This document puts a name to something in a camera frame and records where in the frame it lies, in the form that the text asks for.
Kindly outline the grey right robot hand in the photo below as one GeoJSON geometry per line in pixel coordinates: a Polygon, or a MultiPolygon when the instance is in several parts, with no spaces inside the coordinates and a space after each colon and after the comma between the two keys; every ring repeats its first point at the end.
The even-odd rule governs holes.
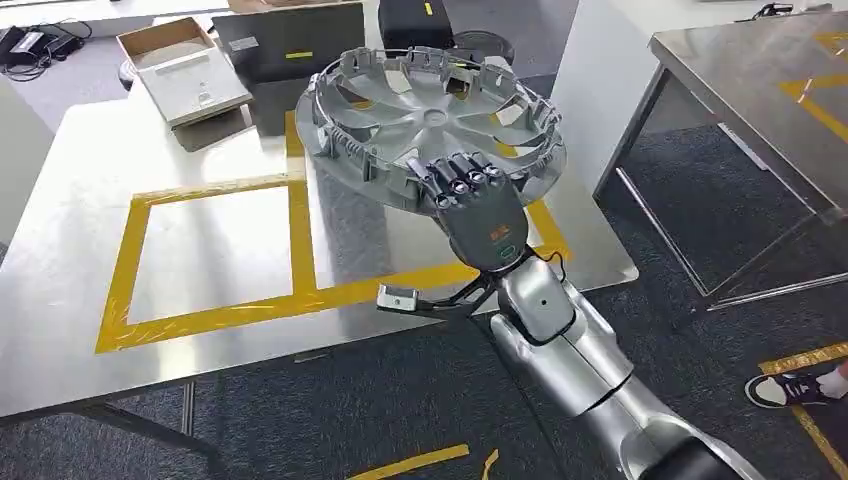
{"type": "Polygon", "coordinates": [[[480,152],[456,153],[406,166],[421,185],[422,203],[466,265],[500,271],[525,252],[529,226],[511,179],[480,152]]]}

